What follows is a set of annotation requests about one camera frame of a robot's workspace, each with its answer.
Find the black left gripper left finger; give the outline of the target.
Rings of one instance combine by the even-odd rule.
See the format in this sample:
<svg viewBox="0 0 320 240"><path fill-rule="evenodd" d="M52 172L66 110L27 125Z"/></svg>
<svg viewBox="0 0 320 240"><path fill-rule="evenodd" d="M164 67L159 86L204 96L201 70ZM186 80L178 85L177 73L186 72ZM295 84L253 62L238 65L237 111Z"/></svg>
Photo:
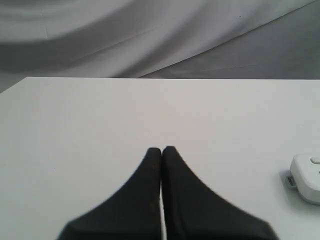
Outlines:
<svg viewBox="0 0 320 240"><path fill-rule="evenodd" d="M109 199L71 220L60 240L160 240L161 150L151 147L138 168Z"/></svg>

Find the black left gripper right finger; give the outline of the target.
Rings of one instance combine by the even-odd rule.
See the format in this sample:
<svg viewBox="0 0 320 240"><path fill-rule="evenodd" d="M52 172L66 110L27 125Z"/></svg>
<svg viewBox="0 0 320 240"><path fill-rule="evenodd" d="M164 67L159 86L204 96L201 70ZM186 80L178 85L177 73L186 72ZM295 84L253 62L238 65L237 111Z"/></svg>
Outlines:
<svg viewBox="0 0 320 240"><path fill-rule="evenodd" d="M272 227L207 187L174 146L162 152L161 188L169 240L276 240Z"/></svg>

